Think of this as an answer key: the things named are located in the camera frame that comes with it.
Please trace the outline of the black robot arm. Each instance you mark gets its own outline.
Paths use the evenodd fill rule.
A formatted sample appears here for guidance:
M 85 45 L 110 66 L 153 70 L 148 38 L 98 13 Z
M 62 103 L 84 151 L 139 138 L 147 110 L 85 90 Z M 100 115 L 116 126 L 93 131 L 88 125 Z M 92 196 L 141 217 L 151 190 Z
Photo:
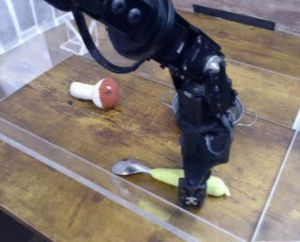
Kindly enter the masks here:
M 238 92 L 220 45 L 179 15 L 172 0 L 45 1 L 73 13 L 90 56 L 108 71 L 133 72 L 149 60 L 171 71 L 184 168 L 179 203 L 201 207 L 212 168 L 228 162 L 235 134 L 231 109 Z M 105 25 L 116 51 L 135 61 L 131 66 L 119 66 L 105 58 L 89 33 L 86 17 Z

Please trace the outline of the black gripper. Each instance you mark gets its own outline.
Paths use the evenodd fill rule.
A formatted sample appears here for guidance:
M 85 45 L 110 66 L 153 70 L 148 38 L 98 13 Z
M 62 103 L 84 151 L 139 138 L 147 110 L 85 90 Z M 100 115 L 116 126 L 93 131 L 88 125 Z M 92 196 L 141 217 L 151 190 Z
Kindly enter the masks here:
M 181 128 L 181 154 L 185 179 L 179 180 L 179 205 L 201 208 L 208 196 L 204 181 L 209 170 L 228 162 L 235 129 L 230 121 L 213 120 L 195 125 L 179 120 Z M 187 182 L 201 182 L 192 186 Z

